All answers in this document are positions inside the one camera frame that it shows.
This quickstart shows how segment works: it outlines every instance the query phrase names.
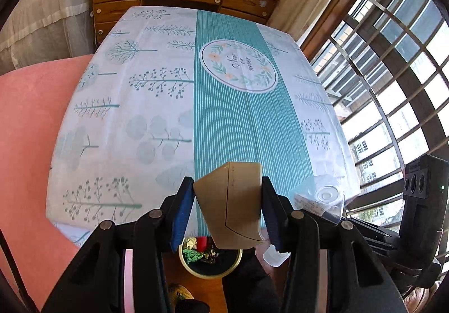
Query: pink bed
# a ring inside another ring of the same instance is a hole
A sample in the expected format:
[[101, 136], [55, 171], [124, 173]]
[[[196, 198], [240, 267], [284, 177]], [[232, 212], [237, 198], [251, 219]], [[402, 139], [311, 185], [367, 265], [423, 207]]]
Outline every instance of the pink bed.
[[59, 127], [91, 56], [0, 76], [0, 226], [39, 309], [78, 250], [46, 218], [45, 201]]

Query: teal stripe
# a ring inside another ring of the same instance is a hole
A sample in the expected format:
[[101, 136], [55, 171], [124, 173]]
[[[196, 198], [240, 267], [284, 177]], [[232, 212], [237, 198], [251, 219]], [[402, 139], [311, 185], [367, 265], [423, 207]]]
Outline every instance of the teal stripe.
[[[199, 60], [201, 47], [214, 40], [239, 41], [264, 54], [278, 73], [276, 88], [248, 93], [214, 79]], [[276, 192], [288, 196], [313, 175], [287, 88], [255, 23], [198, 11], [194, 79], [195, 180], [228, 161], [260, 162]], [[197, 218], [198, 235], [207, 235], [199, 207]]]

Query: yellow flower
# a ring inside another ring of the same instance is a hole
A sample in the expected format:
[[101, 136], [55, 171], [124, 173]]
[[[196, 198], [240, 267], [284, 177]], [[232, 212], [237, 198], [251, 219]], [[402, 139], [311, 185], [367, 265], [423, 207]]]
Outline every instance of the yellow flower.
[[217, 54], [208, 54], [208, 57], [213, 61], [220, 61], [220, 56]]

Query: bowl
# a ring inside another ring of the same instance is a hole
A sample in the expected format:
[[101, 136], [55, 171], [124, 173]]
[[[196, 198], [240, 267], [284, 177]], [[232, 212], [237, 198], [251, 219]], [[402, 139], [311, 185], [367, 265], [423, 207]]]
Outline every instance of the bowl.
[[179, 259], [185, 269], [193, 276], [201, 279], [221, 279], [234, 271], [242, 259], [243, 250], [219, 250], [219, 255], [214, 264], [203, 261], [195, 261], [187, 264], [182, 254], [182, 245], [178, 247]]

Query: gold rim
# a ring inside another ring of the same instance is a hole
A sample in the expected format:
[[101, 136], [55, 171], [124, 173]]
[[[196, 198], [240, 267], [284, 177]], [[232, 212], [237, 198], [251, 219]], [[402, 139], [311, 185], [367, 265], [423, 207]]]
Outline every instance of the gold rim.
[[229, 275], [239, 265], [240, 260], [242, 259], [242, 255], [243, 255], [243, 250], [239, 250], [239, 253], [237, 254], [237, 258], [235, 259], [235, 261], [232, 264], [232, 266], [230, 268], [228, 268], [226, 271], [224, 271], [223, 273], [221, 273], [221, 274], [218, 274], [218, 275], [201, 275], [201, 274], [197, 273], [196, 271], [193, 271], [187, 265], [186, 261], [184, 260], [184, 256], [182, 255], [182, 245], [183, 244], [184, 244], [184, 239], [182, 240], [181, 245], [179, 245], [179, 247], [178, 247], [179, 259], [181, 260], [182, 266], [184, 266], [185, 269], [189, 273], [191, 273], [193, 276], [196, 276], [197, 278], [205, 279], [205, 280], [220, 279], [220, 278], [224, 278], [226, 275]]

